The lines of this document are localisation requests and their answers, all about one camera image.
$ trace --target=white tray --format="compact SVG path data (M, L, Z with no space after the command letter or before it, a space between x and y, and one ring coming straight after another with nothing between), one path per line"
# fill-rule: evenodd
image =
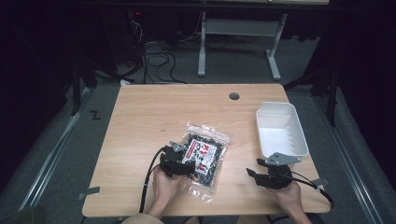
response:
M262 159L275 152L295 158L308 155L308 145L294 105L264 102L256 117Z

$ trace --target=human hand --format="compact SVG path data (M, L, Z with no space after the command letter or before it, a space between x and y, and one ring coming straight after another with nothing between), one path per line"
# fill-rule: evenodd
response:
M175 198L177 189L184 176L173 175L172 178L169 178L158 166L154 168L153 173L154 201L147 214L161 218L167 205Z
M292 181L283 189L266 189L274 194L279 206L289 215L294 223L311 223L304 212L301 201L301 188L297 182Z

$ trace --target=gray floor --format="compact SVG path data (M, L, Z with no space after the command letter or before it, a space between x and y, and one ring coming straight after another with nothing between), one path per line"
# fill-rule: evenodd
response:
M170 48L165 44L162 46L163 50L172 52L176 57L177 65L172 73L175 79L188 83L273 83L263 53L265 46L271 45L271 40L251 40L251 37L236 36L224 48L208 49L205 77L197 76L198 46L194 46L193 42L189 42L188 46L180 44L178 48ZM296 39L280 42L276 52L282 76L279 83L288 83L303 74L317 43L317 40L301 43ZM208 45L216 48L223 43L210 41ZM157 46L148 51L160 49ZM152 63L160 64L163 57L151 60ZM154 82L162 82L159 77L170 79L171 67L171 63L158 70L149 66L148 73ZM120 64L121 72L126 69ZM141 84L143 70L131 77L135 78L134 85ZM78 201L77 196L90 184L120 87L114 80L98 80L98 87L84 94L86 104L78 112L78 120L63 144L62 157L59 162L55 162L56 169L36 201L45 211L46 223L79 223L82 219L83 201ZM299 86L287 94L290 102L296 106L318 173L330 181L325 189L333 197L335 207L321 217L328 224L396 223L392 212L396 209L395 192L362 139L341 91L338 91L337 96L337 127L333 128L323 117L326 98L313 98L308 90L309 86ZM92 110L96 110L97 117L101 119L92 119ZM59 146L58 140L63 136L67 124L76 119L70 116L71 111L72 104L69 101L37 139L0 196L0 219L16 213L22 205L46 158ZM115 220L87 218L85 223L112 223Z

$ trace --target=metal bar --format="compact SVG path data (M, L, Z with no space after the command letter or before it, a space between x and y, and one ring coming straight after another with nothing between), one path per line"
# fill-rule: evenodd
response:
M201 22L201 47L199 50L199 59L198 59L198 77L205 76L205 68L206 68L206 12L202 12L202 22Z
M274 58L277 45L279 44L280 37L282 36L283 28L285 27L286 18L288 14L282 14L279 24L276 28L275 38L274 38L274 45L269 52L269 57Z
M73 1L63 0L58 4L64 6L91 6L91 7L139 7L142 9L184 9L184 10L203 10L203 11L278 11L283 13L288 12L303 12L316 11L318 13L350 13L360 11L359 7L331 7L327 5L287 5L287 4L272 4L272 3L141 3L141 2L116 2L116 1Z
M90 91L88 88L85 88L84 92L82 93L83 101L81 104L81 108L87 103L91 94L92 91ZM80 112L77 112L76 115L72 116L68 121L64 132L61 134L61 137L55 145L55 148L48 155L43 166L41 167L41 170L38 172L38 175L35 178L35 182L32 184L23 202L21 203L19 211L28 206L36 206L38 204L41 195L44 192L44 189L50 182L50 178L52 177L52 174L55 171L56 166L58 165L58 162L65 151L64 143L66 142L73 127L77 123L79 116Z
M327 120L327 112L325 104L320 100L319 97L314 97L315 105L318 107L323 120L326 122L327 127L329 128L330 133L332 134L332 139L334 143L337 145L338 155L340 156L341 162L344 165L344 169L346 171L346 175L349 178L349 181L352 185L352 188L355 191L356 196L358 197L359 202L361 203L361 207L364 211L364 214L367 216L367 219L372 224L382 224L381 216L378 214L375 204L371 199L371 195L369 194L365 184L361 180L361 176L359 172L356 170L355 165L353 164L352 159L350 158L347 148L344 146L340 135L337 130L330 124Z
M207 19L206 33L212 35L275 36L278 26L279 21Z
M277 64L274 57L270 56L270 50L265 51L265 56L267 57L268 64L270 65L271 74L274 80L280 80L279 70L277 69Z

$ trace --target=clear plastic packaging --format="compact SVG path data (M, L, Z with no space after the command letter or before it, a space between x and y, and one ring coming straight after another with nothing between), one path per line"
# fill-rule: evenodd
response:
M195 161L195 173L187 177L182 188L189 194L210 203L221 170L230 137L205 125L187 124L182 143L187 148L182 163Z

